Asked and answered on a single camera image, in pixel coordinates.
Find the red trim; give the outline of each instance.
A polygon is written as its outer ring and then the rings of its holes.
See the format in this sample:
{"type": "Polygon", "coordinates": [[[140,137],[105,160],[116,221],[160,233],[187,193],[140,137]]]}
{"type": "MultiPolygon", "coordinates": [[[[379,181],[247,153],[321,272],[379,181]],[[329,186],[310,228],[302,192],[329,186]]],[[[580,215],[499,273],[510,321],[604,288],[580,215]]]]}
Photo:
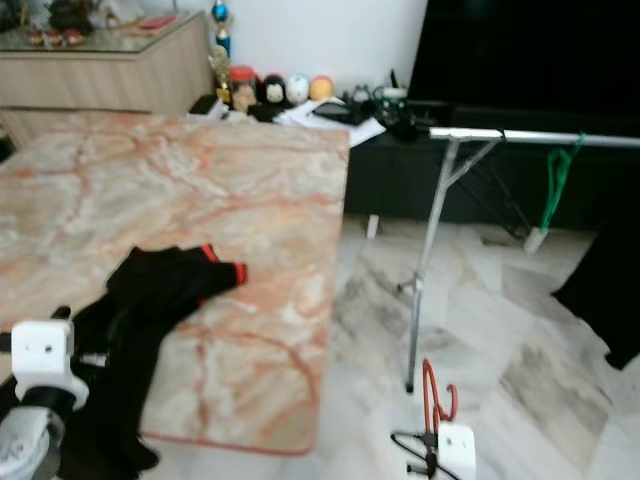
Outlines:
{"type": "Polygon", "coordinates": [[[204,254],[212,262],[216,263],[220,261],[220,259],[216,255],[216,252],[213,251],[213,245],[211,245],[210,243],[205,243],[200,248],[202,248],[202,251],[204,252],[204,254]]]}
{"type": "Polygon", "coordinates": [[[244,263],[234,263],[236,267],[236,287],[247,283],[247,266],[244,263]]]}
{"type": "Polygon", "coordinates": [[[198,440],[192,438],[174,437],[173,435],[162,435],[157,433],[142,432],[143,438],[152,438],[163,442],[177,443],[180,445],[197,445],[199,447],[224,448],[227,450],[239,450],[241,452],[260,453],[263,455],[277,455],[279,457],[300,457],[307,455],[313,450],[316,434],[314,433],[311,445],[302,450],[272,450],[270,448],[245,447],[242,445],[228,445],[225,443],[212,442],[209,440],[198,440]]]}

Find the wooden cabinet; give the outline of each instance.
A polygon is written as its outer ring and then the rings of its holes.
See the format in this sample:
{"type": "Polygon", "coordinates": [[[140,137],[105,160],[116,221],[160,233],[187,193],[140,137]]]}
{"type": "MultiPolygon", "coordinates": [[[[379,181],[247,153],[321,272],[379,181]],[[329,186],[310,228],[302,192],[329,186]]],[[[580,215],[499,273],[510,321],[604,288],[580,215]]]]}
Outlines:
{"type": "Polygon", "coordinates": [[[79,50],[12,49],[20,33],[5,35],[0,37],[0,106],[2,123],[18,148],[70,112],[182,115],[211,92],[202,13],[183,16],[156,38],[98,32],[93,51],[91,44],[79,50]]]}

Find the black garment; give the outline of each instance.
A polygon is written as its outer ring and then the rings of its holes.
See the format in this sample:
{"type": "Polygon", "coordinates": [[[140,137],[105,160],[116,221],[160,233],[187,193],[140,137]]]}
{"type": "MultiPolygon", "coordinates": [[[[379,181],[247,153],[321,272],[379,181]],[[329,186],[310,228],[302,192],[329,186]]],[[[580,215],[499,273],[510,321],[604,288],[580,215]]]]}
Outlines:
{"type": "MultiPolygon", "coordinates": [[[[73,365],[90,393],[67,423],[59,477],[130,480],[157,465],[138,428],[162,340],[204,299],[246,280],[246,265],[219,262],[211,245],[131,251],[107,281],[106,295],[73,319],[74,358],[106,352],[108,364],[73,365]]],[[[0,389],[3,417],[18,403],[14,389],[13,379],[0,389]]]]}
{"type": "Polygon", "coordinates": [[[640,353],[637,298],[640,254],[630,218],[613,218],[563,287],[553,295],[609,346],[606,359],[623,369],[640,353]]]}

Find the white stand foot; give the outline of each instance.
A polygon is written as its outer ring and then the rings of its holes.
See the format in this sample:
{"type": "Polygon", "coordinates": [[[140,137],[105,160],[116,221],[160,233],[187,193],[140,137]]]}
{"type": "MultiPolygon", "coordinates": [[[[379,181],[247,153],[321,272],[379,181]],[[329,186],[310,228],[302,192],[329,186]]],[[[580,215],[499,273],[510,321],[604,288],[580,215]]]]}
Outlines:
{"type": "Polygon", "coordinates": [[[369,215],[369,224],[367,225],[367,238],[376,238],[378,233],[378,222],[380,217],[378,215],[369,215]]]}

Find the marble tabletop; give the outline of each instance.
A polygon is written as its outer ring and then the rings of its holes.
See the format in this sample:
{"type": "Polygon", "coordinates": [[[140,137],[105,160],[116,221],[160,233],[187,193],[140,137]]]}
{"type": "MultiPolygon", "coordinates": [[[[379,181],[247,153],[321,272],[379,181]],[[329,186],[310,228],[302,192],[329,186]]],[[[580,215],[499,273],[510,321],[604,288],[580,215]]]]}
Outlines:
{"type": "Polygon", "coordinates": [[[162,346],[142,430],[300,454],[314,440],[347,134],[70,116],[0,166],[3,329],[98,298],[132,246],[213,243],[249,265],[162,346]]]}

